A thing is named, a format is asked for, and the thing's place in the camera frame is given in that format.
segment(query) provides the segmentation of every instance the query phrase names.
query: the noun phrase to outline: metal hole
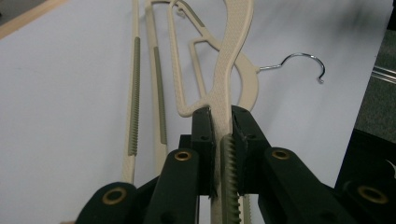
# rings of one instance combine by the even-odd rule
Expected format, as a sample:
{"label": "metal hole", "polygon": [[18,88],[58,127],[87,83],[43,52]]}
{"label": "metal hole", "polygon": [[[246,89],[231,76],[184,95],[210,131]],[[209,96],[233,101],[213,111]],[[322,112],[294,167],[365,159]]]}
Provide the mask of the metal hole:
{"label": "metal hole", "polygon": [[102,198],[102,202],[108,205],[113,205],[122,202],[126,197],[126,189],[116,187],[109,190]]}
{"label": "metal hole", "polygon": [[389,201],[387,195],[375,188],[360,186],[358,193],[362,198],[372,203],[384,204]]}
{"label": "metal hole", "polygon": [[175,159],[178,161],[187,161],[191,159],[191,153],[187,151],[180,151],[175,155]]}
{"label": "metal hole", "polygon": [[288,160],[290,158],[289,152],[282,149],[277,149],[272,152],[272,156],[279,160]]}

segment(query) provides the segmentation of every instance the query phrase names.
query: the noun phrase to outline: gray surface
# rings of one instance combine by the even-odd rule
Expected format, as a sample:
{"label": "gray surface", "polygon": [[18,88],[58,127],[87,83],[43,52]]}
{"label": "gray surface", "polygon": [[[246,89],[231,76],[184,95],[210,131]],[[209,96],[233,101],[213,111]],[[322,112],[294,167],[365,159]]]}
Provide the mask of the gray surface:
{"label": "gray surface", "polygon": [[0,0],[0,25],[14,19],[23,12],[40,5],[45,0]]}
{"label": "gray surface", "polygon": [[[375,65],[396,70],[396,32],[387,31]],[[396,85],[371,77],[355,128],[396,143]]]}

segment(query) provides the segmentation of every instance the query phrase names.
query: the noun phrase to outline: ridged strip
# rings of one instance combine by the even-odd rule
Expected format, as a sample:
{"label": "ridged strip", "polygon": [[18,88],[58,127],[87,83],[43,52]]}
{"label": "ridged strip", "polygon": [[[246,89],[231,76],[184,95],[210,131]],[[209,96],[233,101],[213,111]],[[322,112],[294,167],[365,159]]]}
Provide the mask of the ridged strip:
{"label": "ridged strip", "polygon": [[222,191],[222,223],[240,223],[239,202],[238,202],[238,182],[236,176],[236,156],[233,136],[225,135],[221,139],[220,160],[221,160],[221,185]]}
{"label": "ridged strip", "polygon": [[129,123],[128,156],[137,154],[140,104],[140,38],[134,38],[134,71],[132,74],[131,120]]}
{"label": "ridged strip", "polygon": [[163,73],[161,71],[160,52],[158,47],[154,47],[155,69],[157,74],[158,88],[158,107],[160,110],[160,134],[161,143],[167,144],[166,137],[166,117],[165,117],[165,100],[163,97]]}

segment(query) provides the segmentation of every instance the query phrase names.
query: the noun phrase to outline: beige plastic piece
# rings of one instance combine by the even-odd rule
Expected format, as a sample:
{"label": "beige plastic piece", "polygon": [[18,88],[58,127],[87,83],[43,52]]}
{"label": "beige plastic piece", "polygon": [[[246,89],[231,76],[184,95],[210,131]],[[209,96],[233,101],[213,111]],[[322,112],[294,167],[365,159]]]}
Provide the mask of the beige plastic piece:
{"label": "beige plastic piece", "polygon": [[152,86],[152,100],[154,113],[154,150],[155,150],[155,172],[156,175],[161,173],[163,164],[165,163],[166,155],[168,153],[166,141],[163,141],[165,133],[162,133],[164,128],[161,128],[162,112],[160,111],[160,97],[159,97],[159,82],[158,77],[161,75],[161,67],[159,65],[159,57],[156,56],[158,50],[157,34],[155,32],[155,20],[150,0],[146,0],[146,26],[148,32],[148,48],[151,68],[151,86]]}
{"label": "beige plastic piece", "polygon": [[[134,64],[134,39],[139,37],[139,0],[132,0],[132,16],[133,16],[133,36],[132,36],[132,57],[131,57],[131,83],[128,93],[128,108],[131,108],[132,104],[132,92],[133,92],[133,71],[135,66],[140,66],[139,64]],[[130,137],[130,122],[131,122],[131,110],[128,109],[127,112],[127,125],[126,125],[126,136],[125,136],[125,149],[122,163],[122,181],[133,184],[134,183],[134,162],[135,155],[129,155],[129,137]]]}
{"label": "beige plastic piece", "polygon": [[[177,2],[178,11],[182,10],[184,14],[189,18],[192,24],[195,26],[197,31],[201,34],[201,37],[195,38],[190,41],[190,54],[194,72],[198,82],[198,88],[201,97],[206,95],[206,87],[202,77],[201,67],[199,63],[198,54],[196,53],[195,45],[198,43],[206,42],[213,49],[219,50],[221,47],[221,41],[217,40],[209,31],[205,25],[199,20],[192,8],[184,1]],[[239,76],[242,80],[242,90],[239,97],[238,105],[244,107],[247,110],[251,110],[256,104],[257,96],[259,94],[259,80],[257,73],[259,67],[254,66],[248,57],[240,52],[235,60],[235,67],[238,70]]]}
{"label": "beige plastic piece", "polygon": [[[219,49],[214,82],[212,90],[193,105],[186,105],[183,90],[183,80],[179,64],[177,37],[173,23],[173,6],[177,0],[170,3],[168,8],[169,37],[171,42],[172,66],[174,71],[174,85],[177,99],[177,111],[182,117],[189,117],[193,111],[204,106],[210,106],[211,115],[217,139],[217,150],[220,149],[220,139],[232,133],[231,120],[231,90],[230,74],[236,57],[242,48],[248,34],[248,29],[253,16],[253,1],[225,0],[227,7],[227,25]],[[215,187],[218,197],[212,198],[211,220],[212,223],[223,223],[221,217],[221,184],[219,151],[215,158]]]}

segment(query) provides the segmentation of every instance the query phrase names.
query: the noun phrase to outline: metal hanger hook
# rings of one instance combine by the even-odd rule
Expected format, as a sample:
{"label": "metal hanger hook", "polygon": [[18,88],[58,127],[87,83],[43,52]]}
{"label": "metal hanger hook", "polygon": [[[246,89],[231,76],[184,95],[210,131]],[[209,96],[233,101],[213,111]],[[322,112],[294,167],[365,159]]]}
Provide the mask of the metal hanger hook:
{"label": "metal hanger hook", "polygon": [[304,57],[311,58],[311,59],[315,60],[320,65],[322,72],[321,72],[320,76],[318,77],[318,82],[319,82],[319,84],[323,84],[324,80],[322,79],[322,77],[324,76],[324,73],[326,72],[326,68],[325,68],[323,62],[319,58],[315,57],[314,55],[307,54],[307,53],[293,53],[293,54],[289,55],[288,57],[286,57],[281,64],[260,67],[259,72],[264,71],[264,70],[269,70],[269,69],[280,68],[283,66],[283,64],[288,59],[290,59],[292,57],[296,57],[296,56],[304,56]]}

